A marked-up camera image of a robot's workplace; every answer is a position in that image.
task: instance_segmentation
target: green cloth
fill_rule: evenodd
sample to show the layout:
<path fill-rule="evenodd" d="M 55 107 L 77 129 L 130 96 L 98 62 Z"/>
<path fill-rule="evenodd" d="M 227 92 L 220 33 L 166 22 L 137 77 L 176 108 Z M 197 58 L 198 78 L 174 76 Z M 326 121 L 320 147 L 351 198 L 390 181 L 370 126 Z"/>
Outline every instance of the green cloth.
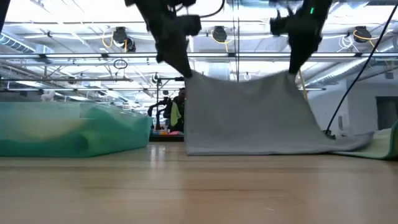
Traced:
<path fill-rule="evenodd" d="M 0 103 L 0 156 L 91 157 L 146 147 L 151 117 L 95 103 Z"/>
<path fill-rule="evenodd" d="M 172 106 L 172 114 L 170 115 L 170 123 L 172 126 L 175 126 L 178 122 L 178 119 L 181 118 L 180 110 L 178 109 L 178 105 L 176 102 L 173 102 Z"/>
<path fill-rule="evenodd" d="M 376 131 L 372 142 L 353 152 L 334 152 L 342 156 L 394 160 L 398 158 L 398 121 L 390 129 Z"/>

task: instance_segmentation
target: person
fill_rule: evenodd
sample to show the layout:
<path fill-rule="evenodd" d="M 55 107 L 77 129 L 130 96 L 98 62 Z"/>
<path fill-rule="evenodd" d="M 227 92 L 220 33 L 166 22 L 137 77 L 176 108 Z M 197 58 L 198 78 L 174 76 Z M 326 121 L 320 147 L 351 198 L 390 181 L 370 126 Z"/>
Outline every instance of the person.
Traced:
<path fill-rule="evenodd" d="M 184 132 L 185 88 L 172 101 L 170 113 L 170 131 Z"/>

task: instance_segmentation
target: teal plastic bag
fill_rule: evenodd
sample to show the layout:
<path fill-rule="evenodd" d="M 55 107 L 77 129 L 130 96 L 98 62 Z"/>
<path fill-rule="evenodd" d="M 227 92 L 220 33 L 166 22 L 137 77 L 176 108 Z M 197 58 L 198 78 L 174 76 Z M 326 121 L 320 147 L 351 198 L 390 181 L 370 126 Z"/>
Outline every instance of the teal plastic bag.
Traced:
<path fill-rule="evenodd" d="M 91 157 L 146 147 L 151 118 L 95 103 L 0 103 L 0 156 Z"/>

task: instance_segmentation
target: gray towel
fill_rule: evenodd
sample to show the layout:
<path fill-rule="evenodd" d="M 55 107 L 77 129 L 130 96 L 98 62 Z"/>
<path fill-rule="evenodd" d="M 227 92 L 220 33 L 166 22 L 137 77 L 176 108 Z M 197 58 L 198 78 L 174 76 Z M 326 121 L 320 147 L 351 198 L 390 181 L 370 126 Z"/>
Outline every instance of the gray towel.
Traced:
<path fill-rule="evenodd" d="M 287 72 L 240 83 L 194 72 L 185 86 L 188 155 L 353 151 L 373 137 L 328 139 Z"/>

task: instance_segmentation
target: wooden surface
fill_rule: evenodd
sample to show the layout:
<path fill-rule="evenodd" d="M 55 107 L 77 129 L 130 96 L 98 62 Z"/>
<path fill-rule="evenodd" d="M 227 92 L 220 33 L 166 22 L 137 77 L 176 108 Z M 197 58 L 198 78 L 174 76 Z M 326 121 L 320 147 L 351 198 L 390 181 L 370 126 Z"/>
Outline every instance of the wooden surface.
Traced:
<path fill-rule="evenodd" d="M 187 157 L 183 143 L 90 159 L 0 157 L 2 224 L 395 224 L 398 163 Z"/>

